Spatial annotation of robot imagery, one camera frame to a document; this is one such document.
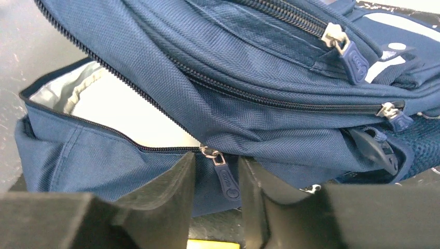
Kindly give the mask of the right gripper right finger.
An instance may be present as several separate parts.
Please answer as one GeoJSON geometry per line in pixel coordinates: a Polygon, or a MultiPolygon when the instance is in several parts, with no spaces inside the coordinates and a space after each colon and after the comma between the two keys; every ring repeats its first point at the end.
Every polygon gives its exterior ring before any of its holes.
{"type": "Polygon", "coordinates": [[[247,248],[439,248],[439,189],[296,189],[251,158],[238,162],[247,248]]]}

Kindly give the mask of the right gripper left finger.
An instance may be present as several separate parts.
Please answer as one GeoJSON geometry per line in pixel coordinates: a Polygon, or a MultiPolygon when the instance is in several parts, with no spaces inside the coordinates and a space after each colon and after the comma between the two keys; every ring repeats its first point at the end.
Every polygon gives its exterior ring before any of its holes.
{"type": "Polygon", "coordinates": [[[195,169],[186,153],[115,203],[91,193],[3,193],[1,248],[186,248],[195,169]]]}

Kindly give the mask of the navy blue student backpack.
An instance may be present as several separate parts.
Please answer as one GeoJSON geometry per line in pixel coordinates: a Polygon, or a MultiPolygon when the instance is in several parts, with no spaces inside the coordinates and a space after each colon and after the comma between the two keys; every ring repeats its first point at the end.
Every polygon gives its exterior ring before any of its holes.
{"type": "Polygon", "coordinates": [[[20,92],[30,192],[116,201],[196,156],[193,216],[238,158],[295,188],[439,165],[439,28],[356,1],[37,1],[88,57],[20,92]]]}

